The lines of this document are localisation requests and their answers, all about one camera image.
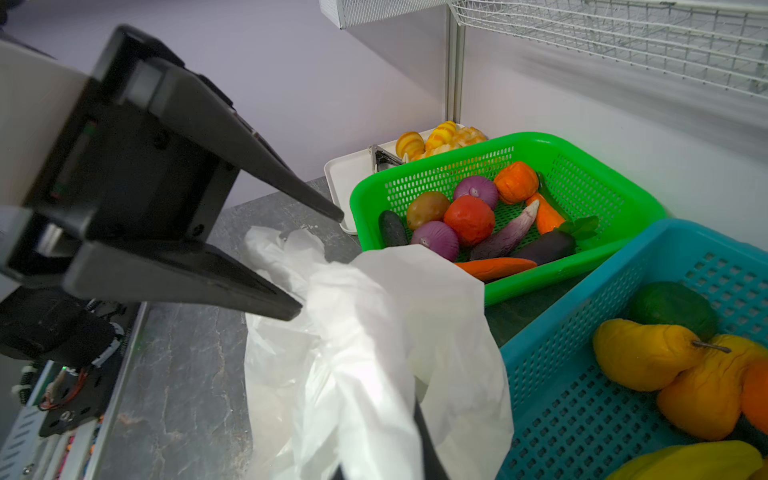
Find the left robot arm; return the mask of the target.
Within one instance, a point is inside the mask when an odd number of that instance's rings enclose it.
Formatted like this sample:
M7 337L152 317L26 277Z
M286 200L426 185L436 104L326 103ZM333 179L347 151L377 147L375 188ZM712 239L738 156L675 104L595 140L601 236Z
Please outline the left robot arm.
M86 309L206 304L289 321L292 296L207 241L240 173L333 220L205 76L159 39L118 26L91 74L1 38L1 202L17 210L1 271L1 351L102 365L123 330Z

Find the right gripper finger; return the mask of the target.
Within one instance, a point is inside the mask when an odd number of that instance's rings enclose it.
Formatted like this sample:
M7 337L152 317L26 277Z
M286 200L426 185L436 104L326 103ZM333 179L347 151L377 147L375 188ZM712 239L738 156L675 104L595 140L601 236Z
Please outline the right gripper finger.
M414 421L421 438L424 479L448 480L449 477L436 453L418 401L414 406Z

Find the white plastic grocery bag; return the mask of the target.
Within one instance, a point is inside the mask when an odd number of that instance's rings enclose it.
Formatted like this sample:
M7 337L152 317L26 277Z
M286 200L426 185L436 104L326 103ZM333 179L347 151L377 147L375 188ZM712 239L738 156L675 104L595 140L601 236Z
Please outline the white plastic grocery bag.
M484 286L419 246L330 262L305 230L245 237L259 273L301 303L248 315L251 479L422 479L429 438L451 479L492 479L514 432Z

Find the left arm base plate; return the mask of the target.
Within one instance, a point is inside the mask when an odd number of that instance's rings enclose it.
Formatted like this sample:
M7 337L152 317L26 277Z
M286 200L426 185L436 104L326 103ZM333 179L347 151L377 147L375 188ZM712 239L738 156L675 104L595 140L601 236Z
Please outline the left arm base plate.
M39 436L61 435L89 420L100 418L110 404L119 373L126 360L128 342L139 316L138 303L92 300L85 311L102 323L109 323L118 334L116 347L98 365L73 369L54 363L46 375L44 391L35 406L43 414Z

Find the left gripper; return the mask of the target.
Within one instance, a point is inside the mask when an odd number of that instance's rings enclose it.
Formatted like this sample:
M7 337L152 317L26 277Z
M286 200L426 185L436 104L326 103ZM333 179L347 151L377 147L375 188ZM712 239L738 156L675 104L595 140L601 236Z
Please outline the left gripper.
M344 218L206 77L162 41L121 25L2 241L1 269L78 298L213 305L290 321L299 301L207 241L238 169Z

